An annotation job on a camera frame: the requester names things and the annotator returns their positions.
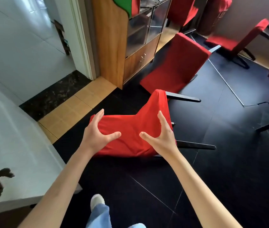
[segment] hand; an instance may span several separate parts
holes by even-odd
[[[175,143],[173,131],[170,129],[164,115],[161,111],[158,113],[158,118],[161,123],[161,134],[159,137],[154,138],[145,132],[140,133],[140,137],[148,142],[155,151],[165,157],[167,154],[179,152]]]
[[[98,130],[98,122],[104,116],[104,109],[101,109],[92,119],[90,124],[85,128],[83,140],[80,144],[81,150],[86,150],[91,155],[96,154],[104,148],[109,142],[121,137],[121,132],[114,132],[104,135]]]

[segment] white door frame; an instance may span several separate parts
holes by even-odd
[[[84,0],[55,0],[76,69],[96,78]]]

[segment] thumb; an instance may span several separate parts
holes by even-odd
[[[106,136],[106,139],[107,139],[107,142],[111,142],[119,137],[121,137],[121,132],[114,132],[112,134],[108,134],[108,135],[105,135]]]
[[[140,137],[145,140],[146,142],[148,142],[150,145],[153,145],[156,141],[156,138],[150,136],[149,134],[147,134],[146,132],[141,132],[140,133]]]

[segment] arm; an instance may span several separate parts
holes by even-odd
[[[173,131],[162,112],[158,118],[161,134],[153,138],[145,132],[140,137],[147,141],[170,164],[192,204],[203,227],[241,227],[224,205],[216,198],[178,150]]]
[[[107,143],[121,136],[120,132],[109,135],[100,133],[97,124],[103,115],[104,110],[102,109],[85,128],[79,148],[71,156],[41,201],[20,224],[20,228],[60,227],[79,178],[91,157]]]

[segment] foot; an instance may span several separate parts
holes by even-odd
[[[103,197],[100,194],[93,195],[90,201],[91,212],[94,209],[94,207],[100,203],[105,204],[105,200],[103,199]]]

